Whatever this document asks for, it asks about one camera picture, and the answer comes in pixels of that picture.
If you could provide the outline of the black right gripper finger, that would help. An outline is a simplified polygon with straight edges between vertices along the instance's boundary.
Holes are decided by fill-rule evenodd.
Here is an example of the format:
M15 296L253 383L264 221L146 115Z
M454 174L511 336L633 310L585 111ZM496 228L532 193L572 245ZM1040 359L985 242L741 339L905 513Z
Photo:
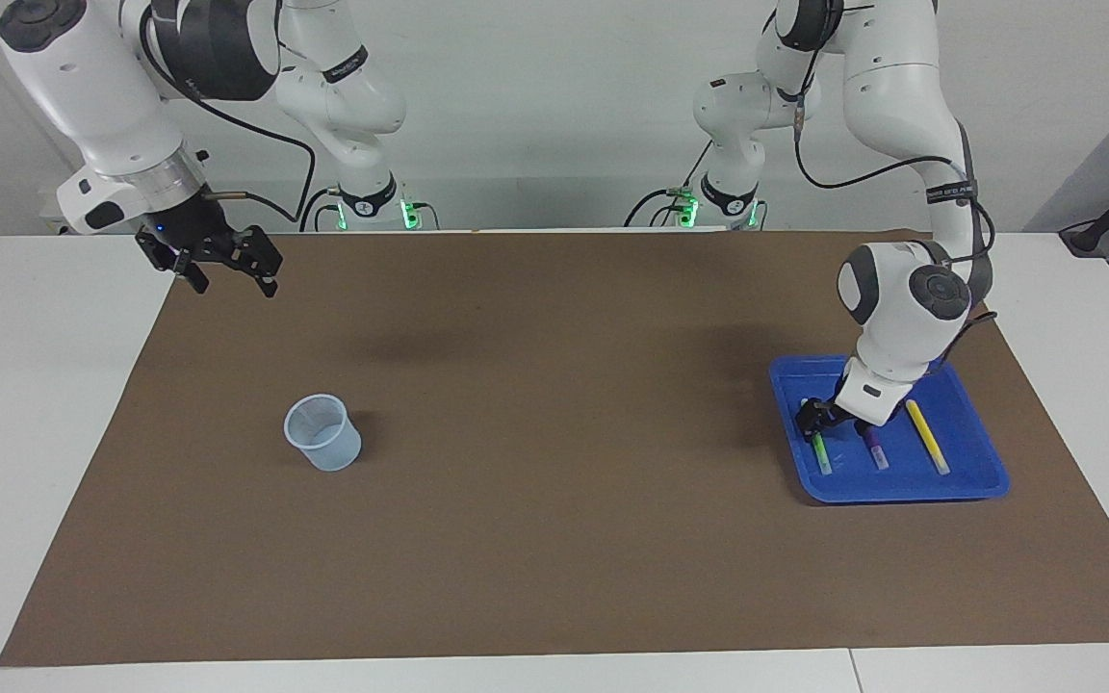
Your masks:
M191 289L199 295L206 294L210 281L204 275L199 262L193 257L190 249L179 249L173 258L172 272L182 281L189 282Z
M233 234L233 269L246 273L265 298L276 295L276 275L283 263L279 249L260 225L248 225Z

